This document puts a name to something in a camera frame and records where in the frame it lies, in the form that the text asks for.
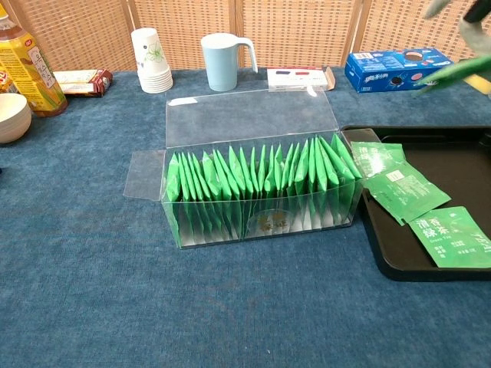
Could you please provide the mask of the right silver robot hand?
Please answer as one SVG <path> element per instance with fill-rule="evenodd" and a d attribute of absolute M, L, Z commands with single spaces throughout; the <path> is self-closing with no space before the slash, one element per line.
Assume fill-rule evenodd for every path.
<path fill-rule="evenodd" d="M 423 18 L 436 17 L 450 4 L 447 0 L 434 0 L 424 11 Z M 459 20 L 459 32 L 466 45 L 479 56 L 490 54 L 490 36 L 483 30 L 483 19 L 490 14 L 490 1 L 474 1 Z"/>

